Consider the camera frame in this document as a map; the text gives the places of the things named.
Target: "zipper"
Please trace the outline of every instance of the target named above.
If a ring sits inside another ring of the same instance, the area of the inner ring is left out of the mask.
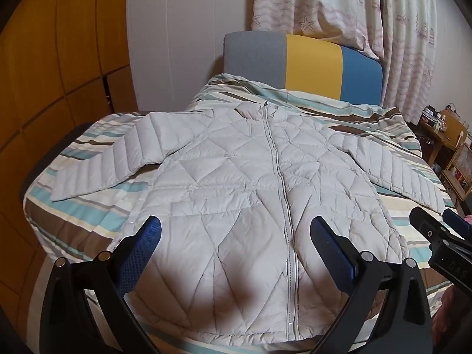
[[[285,184],[284,184],[284,177],[282,177],[282,173],[280,172],[280,168],[278,166],[278,154],[277,149],[275,148],[275,142],[272,138],[271,128],[268,125],[268,105],[267,101],[263,106],[263,124],[264,130],[266,133],[267,141],[269,147],[271,149],[272,155],[272,166],[274,169],[274,173],[277,175],[278,178],[278,197],[280,198],[280,203],[282,204],[282,211],[284,214],[284,232],[285,238],[287,242],[287,247],[289,249],[289,261],[288,261],[288,270],[287,273],[289,279],[289,298],[287,301],[287,331],[289,332],[289,341],[291,340],[299,340],[300,333],[298,332],[298,327],[296,327],[296,319],[298,317],[297,312],[297,304],[296,304],[296,290],[298,288],[298,273],[297,273],[297,260],[295,249],[293,246],[293,226],[290,217],[290,208],[289,208],[289,201],[287,200],[286,193],[285,193]]]

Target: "white puffer jacket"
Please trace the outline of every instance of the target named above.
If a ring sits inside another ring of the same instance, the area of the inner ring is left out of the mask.
[[[316,216],[379,260],[407,257],[372,183],[442,212],[439,190],[389,150],[272,104],[150,113],[113,147],[57,174],[53,200],[111,187],[162,163],[125,223],[162,239],[136,293],[155,323],[216,344],[313,337],[340,293],[313,247]]]

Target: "striped blanket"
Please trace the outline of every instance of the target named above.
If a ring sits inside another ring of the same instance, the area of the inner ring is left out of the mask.
[[[222,74],[209,81],[187,110],[237,106],[245,100],[258,103],[270,101],[289,110],[317,117],[318,121],[337,131],[367,137],[388,147],[417,173],[438,185],[444,194],[445,205],[453,207],[441,182],[423,161],[419,142],[397,108],[355,106],[313,94],[274,89],[262,83]],[[103,152],[141,118],[139,113],[111,114],[97,121],[63,150],[28,189],[24,198],[24,212],[44,249],[53,259],[65,256],[71,261],[90,260],[107,249],[159,166],[146,166],[126,182],[113,188],[52,202],[51,188],[57,171],[77,160],[88,159]],[[406,238],[412,257],[419,264],[433,313],[440,305],[440,296],[448,282],[429,268],[429,243],[409,224],[409,213],[417,204],[384,188],[377,187],[377,190],[398,230]],[[427,211],[441,220],[440,215]],[[171,337],[152,326],[144,325],[144,328],[165,352],[262,353],[272,350],[300,351],[313,345],[313,342],[289,342],[258,348],[223,348],[187,338]]]

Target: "jacket's left sleeve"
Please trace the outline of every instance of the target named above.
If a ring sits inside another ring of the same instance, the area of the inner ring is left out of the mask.
[[[416,173],[387,147],[355,135],[322,130],[326,140],[348,153],[372,183],[412,199],[438,213],[445,210],[441,190],[426,177]]]
[[[51,200],[108,189],[127,180],[144,165],[161,163],[202,133],[212,119],[212,110],[149,113],[103,153],[60,170]]]

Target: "patterned curtain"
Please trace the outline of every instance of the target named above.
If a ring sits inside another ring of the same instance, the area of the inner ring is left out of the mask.
[[[435,0],[254,0],[253,29],[324,39],[379,60],[382,105],[418,122],[434,69]]]
[[[383,0],[384,81],[382,105],[399,107],[417,124],[434,72],[436,0]]]

